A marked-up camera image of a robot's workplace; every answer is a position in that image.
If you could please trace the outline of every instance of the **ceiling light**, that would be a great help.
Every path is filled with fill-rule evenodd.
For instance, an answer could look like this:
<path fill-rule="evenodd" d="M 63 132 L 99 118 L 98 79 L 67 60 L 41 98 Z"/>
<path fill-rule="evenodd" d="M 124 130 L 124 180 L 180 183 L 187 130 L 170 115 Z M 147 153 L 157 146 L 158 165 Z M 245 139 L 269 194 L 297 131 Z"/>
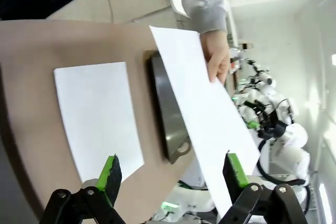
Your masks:
<path fill-rule="evenodd" d="M 331 211 L 330 211 L 330 206 L 329 206 L 329 201 L 327 197 L 327 192 L 325 191 L 324 184 L 321 184 L 319 187 L 321 199 L 322 199 L 322 205 L 323 205 L 323 210 L 324 210 L 324 216 L 325 216 L 325 222 L 327 224 L 332 224 L 332 216 L 331 216 Z"/>

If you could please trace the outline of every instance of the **tabletop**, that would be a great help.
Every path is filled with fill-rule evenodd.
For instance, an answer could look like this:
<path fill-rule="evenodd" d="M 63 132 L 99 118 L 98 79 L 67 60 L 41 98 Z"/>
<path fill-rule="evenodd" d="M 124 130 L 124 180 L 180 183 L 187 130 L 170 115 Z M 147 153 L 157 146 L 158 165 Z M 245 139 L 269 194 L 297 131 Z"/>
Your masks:
<path fill-rule="evenodd" d="M 45 20 L 0 23 L 8 120 L 23 169 L 42 208 L 55 189 L 75 193 L 81 186 L 58 106 L 55 68 L 127 64 L 145 164 L 120 188 L 115 207 L 126 223 L 148 220 L 181 178 L 195 154 L 191 151 L 174 165 L 164 157 L 144 64 L 154 50 L 148 26 Z"/>

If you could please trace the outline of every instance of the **green light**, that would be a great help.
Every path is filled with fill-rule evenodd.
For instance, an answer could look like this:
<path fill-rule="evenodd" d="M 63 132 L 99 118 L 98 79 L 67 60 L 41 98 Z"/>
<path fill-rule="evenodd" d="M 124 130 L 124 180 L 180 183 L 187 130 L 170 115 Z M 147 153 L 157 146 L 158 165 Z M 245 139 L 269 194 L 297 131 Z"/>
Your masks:
<path fill-rule="evenodd" d="M 178 208 L 178 205 L 175 205 L 173 203 L 169 203 L 169 202 L 163 202 L 162 205 L 161 205 L 161 209 L 166 209 L 166 208 Z"/>

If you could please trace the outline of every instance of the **sheet of paper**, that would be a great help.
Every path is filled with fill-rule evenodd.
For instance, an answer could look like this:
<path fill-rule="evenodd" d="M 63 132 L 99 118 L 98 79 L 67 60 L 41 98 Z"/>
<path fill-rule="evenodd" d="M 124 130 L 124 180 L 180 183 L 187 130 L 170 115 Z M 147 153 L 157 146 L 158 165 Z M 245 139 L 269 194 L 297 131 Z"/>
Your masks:
<path fill-rule="evenodd" d="M 82 182 L 117 154 L 124 181 L 144 164 L 125 62 L 54 71 L 69 146 Z"/>
<path fill-rule="evenodd" d="M 219 80 L 209 82 L 200 35 L 177 29 L 151 30 L 209 192 L 224 216 L 232 205 L 222 173 L 226 153 L 237 153 L 250 175 L 259 151 Z"/>

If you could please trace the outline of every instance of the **floor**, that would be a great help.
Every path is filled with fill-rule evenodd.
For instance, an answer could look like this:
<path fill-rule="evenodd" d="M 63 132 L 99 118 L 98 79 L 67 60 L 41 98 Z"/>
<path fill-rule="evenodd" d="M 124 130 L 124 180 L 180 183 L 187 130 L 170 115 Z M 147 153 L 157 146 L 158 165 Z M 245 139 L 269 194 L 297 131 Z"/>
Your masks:
<path fill-rule="evenodd" d="M 169 0 L 74 0 L 48 19 L 126 23 L 168 5 Z M 167 28 L 184 28 L 185 22 L 177 21 L 178 19 L 180 17 L 171 10 L 146 18 L 140 23 Z"/>

